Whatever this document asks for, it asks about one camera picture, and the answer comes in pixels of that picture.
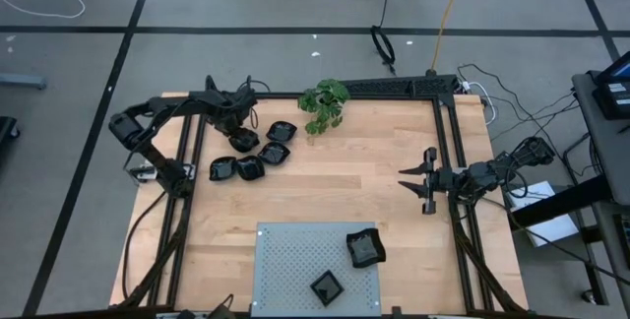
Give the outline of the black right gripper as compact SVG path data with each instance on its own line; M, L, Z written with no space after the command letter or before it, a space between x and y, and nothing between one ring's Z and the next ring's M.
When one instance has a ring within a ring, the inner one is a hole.
M437 150L430 147L423 153L423 163L419 166L400 170L400 174L422 175L425 174L423 184L408 181L399 181L399 184L413 192L419 199L425 199L422 212L425 215L436 213L436 203L433 194L435 192L447 193L454 189L455 173L450 167L436 169L434 163L437 160Z

